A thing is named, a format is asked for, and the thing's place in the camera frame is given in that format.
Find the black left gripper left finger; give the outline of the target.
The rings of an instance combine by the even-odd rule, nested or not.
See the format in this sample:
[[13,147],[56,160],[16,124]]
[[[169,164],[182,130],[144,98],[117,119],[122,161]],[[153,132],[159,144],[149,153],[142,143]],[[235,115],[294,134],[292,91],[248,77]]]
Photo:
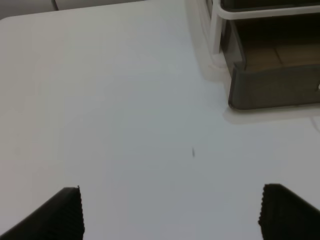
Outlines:
[[80,188],[64,187],[25,219],[0,235],[2,240],[82,240],[85,223]]

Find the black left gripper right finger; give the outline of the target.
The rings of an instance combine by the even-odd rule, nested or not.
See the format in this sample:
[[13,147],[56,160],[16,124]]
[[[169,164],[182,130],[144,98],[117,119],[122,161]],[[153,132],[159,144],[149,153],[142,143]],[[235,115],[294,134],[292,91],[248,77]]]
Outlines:
[[264,240],[320,238],[320,210],[278,183],[263,187],[258,224]]

